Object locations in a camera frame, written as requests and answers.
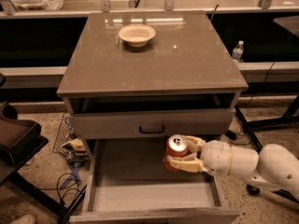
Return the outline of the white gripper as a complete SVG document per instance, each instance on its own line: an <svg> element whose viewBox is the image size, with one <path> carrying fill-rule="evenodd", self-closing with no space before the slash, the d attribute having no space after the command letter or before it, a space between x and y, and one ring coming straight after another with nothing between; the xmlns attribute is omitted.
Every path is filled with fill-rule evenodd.
<svg viewBox="0 0 299 224"><path fill-rule="evenodd" d="M200 152L200 159L194 155L173 157L167 155L164 164L169 171L189 173L206 172L212 176L227 176L232 161L232 148L225 142L213 140L207 142L200 137L185 136L190 153Z"/></svg>

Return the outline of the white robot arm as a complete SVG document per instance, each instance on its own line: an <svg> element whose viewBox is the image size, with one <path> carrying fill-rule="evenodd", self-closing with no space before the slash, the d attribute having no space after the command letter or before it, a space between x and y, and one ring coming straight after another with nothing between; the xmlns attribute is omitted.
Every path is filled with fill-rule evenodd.
<svg viewBox="0 0 299 224"><path fill-rule="evenodd" d="M285 190L299 200L299 160L285 147L268 144L261 151L175 134L165 145L170 171L236 176L258 189Z"/></svg>

